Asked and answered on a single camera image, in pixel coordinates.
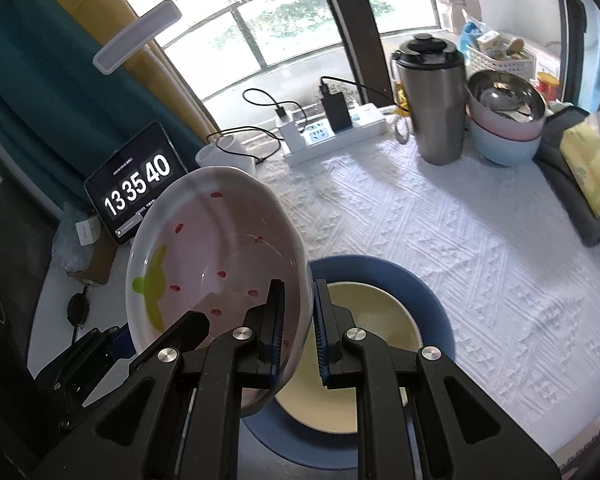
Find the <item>cream yellow bowl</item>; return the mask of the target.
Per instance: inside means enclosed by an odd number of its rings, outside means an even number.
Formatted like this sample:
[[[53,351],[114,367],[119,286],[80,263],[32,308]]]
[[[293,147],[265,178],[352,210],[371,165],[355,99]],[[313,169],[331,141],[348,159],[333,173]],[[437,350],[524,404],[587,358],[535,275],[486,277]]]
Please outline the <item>cream yellow bowl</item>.
[[[358,431],[358,389],[368,385],[368,367],[379,361],[370,352],[381,344],[417,351],[422,346],[422,336],[413,315],[390,292],[357,282],[330,283],[328,290],[332,302],[347,308],[353,325],[366,333],[362,341],[343,341],[343,350],[350,359],[347,378],[360,382],[336,390],[323,386],[315,333],[311,330],[294,376],[276,400],[296,422],[330,436],[348,436]]]

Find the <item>pink strawberry bowl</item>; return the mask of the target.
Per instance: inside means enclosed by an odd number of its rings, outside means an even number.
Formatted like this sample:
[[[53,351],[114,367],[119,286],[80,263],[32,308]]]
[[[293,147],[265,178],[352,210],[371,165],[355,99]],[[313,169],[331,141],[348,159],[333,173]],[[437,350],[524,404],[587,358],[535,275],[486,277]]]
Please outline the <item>pink strawberry bowl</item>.
[[[187,311],[207,315],[213,340],[264,304],[274,280],[285,285],[280,375],[272,388],[244,391],[245,415],[260,411],[298,366],[313,307],[308,256],[266,184],[233,167],[186,174],[149,208],[133,240],[125,309],[136,352]]]

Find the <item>large blue bowl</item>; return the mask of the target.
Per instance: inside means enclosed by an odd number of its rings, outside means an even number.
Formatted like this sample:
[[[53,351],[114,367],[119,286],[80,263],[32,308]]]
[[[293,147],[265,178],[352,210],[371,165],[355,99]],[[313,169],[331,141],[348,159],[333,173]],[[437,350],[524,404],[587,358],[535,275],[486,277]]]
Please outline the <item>large blue bowl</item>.
[[[390,261],[331,256],[310,264],[330,299],[348,308],[358,326],[406,350],[436,346],[454,356],[451,323],[441,302],[415,274]],[[351,389],[328,390],[309,338],[285,388],[240,427],[242,477],[350,478],[358,464],[356,403]]]

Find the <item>white charger plug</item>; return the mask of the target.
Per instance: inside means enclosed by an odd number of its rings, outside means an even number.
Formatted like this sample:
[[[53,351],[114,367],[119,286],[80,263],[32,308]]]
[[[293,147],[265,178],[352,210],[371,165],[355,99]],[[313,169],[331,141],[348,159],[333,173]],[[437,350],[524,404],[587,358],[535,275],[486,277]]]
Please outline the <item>white charger plug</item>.
[[[276,128],[287,144],[289,151],[295,153],[306,148],[306,140],[304,140],[296,123],[287,115],[286,110],[279,107],[276,110],[276,115]]]

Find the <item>cardboard box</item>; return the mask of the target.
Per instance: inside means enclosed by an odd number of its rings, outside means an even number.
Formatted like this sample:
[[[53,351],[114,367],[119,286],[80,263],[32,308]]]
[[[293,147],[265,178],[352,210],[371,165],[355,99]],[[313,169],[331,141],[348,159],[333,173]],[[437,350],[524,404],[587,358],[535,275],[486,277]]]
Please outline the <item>cardboard box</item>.
[[[105,231],[100,234],[100,239],[95,243],[88,267],[79,272],[67,271],[66,274],[69,278],[73,278],[83,285],[106,285],[109,281],[117,250],[118,246],[110,234]]]

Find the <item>tablet showing clock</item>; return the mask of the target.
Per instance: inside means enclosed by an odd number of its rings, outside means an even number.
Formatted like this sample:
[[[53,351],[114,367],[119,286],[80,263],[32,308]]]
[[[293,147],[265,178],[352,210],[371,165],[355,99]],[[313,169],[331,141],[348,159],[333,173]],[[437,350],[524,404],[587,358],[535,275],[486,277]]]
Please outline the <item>tablet showing clock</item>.
[[[185,175],[163,126],[152,122],[89,176],[84,190],[102,225],[122,246],[135,236],[160,194]]]

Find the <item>white tablecloth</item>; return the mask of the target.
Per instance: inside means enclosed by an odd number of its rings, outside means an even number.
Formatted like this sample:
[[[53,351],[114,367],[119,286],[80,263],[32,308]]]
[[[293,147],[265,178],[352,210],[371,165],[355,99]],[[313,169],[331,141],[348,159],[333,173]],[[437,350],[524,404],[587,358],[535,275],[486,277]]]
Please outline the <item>white tablecloth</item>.
[[[452,359],[545,452],[600,416],[600,246],[582,244],[538,166],[496,166],[471,146],[434,166],[378,136],[295,167],[272,158],[253,177],[309,266],[370,256],[422,280],[451,323]],[[88,326],[128,326],[131,248],[91,290]]]

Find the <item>white power strip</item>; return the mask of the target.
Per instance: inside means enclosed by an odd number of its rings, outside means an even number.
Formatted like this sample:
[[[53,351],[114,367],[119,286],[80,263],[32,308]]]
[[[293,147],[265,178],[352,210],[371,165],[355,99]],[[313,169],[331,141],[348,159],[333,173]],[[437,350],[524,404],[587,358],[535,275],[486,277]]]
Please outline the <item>white power strip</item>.
[[[303,140],[300,148],[290,148],[287,143],[283,145],[283,161],[289,167],[297,166],[374,136],[381,136],[388,130],[385,116],[372,103],[351,108],[349,115],[352,126],[338,132],[332,131],[327,119],[306,126],[300,133]]]

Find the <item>black charger plug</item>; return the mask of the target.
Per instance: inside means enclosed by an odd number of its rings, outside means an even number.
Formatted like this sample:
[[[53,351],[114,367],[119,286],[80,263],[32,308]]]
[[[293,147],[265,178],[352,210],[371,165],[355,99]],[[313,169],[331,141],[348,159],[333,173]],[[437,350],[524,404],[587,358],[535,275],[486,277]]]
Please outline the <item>black charger plug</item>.
[[[340,91],[332,92],[327,84],[322,84],[320,90],[321,102],[332,131],[339,132],[351,128],[352,119],[344,94]]]

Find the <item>light blue bowl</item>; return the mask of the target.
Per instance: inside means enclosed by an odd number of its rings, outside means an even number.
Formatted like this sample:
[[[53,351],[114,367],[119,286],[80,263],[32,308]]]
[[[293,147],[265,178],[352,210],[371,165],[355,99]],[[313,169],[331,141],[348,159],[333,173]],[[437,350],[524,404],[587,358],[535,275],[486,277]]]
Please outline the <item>light blue bowl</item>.
[[[531,162],[541,144],[542,136],[531,140],[509,140],[497,136],[468,119],[468,132],[476,150],[490,162],[503,167],[518,167]]]

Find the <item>steel tumbler with lid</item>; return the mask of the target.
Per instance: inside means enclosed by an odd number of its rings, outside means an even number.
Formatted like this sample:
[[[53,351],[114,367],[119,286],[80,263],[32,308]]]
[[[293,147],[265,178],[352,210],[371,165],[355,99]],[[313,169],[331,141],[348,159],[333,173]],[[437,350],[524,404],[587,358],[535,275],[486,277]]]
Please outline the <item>steel tumbler with lid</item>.
[[[421,32],[400,45],[392,62],[402,84],[420,156],[431,165],[463,151],[466,115],[464,55],[454,42]]]

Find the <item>white plastic basket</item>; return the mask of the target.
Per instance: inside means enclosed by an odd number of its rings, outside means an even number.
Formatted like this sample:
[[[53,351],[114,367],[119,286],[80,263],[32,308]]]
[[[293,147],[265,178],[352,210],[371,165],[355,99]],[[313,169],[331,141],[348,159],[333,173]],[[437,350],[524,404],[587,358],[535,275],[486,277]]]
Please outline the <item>white plastic basket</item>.
[[[504,58],[500,58],[499,60],[491,58],[489,55],[471,46],[466,48],[466,54],[466,73],[468,77],[483,70],[495,70],[496,72],[513,74],[527,80],[535,78],[535,56],[527,49],[522,50],[521,54],[504,56]]]

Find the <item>teal curtain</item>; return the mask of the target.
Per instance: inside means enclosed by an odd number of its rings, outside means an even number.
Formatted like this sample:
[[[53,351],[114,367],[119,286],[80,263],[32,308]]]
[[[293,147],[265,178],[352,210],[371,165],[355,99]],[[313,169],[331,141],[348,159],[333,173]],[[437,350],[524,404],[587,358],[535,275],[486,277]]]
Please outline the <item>teal curtain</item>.
[[[57,206],[90,208],[84,181],[158,122],[188,170],[204,145],[127,70],[103,75],[95,39],[54,0],[0,0],[0,144]]]

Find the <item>yellow red jar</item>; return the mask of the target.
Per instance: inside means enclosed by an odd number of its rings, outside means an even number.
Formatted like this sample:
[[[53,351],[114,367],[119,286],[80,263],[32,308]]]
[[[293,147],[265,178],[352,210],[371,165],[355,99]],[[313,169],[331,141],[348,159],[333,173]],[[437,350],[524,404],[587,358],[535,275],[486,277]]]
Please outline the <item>yellow red jar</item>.
[[[560,81],[550,73],[536,73],[536,90],[538,90],[546,102],[557,101],[560,93]]]

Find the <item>yellow curtain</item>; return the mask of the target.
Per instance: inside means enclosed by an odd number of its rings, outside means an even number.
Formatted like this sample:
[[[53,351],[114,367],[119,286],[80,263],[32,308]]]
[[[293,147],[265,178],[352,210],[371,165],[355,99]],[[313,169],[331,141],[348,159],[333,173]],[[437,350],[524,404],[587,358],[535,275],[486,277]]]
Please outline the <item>yellow curtain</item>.
[[[126,0],[56,0],[99,44],[92,64],[102,74],[123,66],[204,140],[218,128],[211,114],[155,42],[181,13],[164,0],[137,16]]]

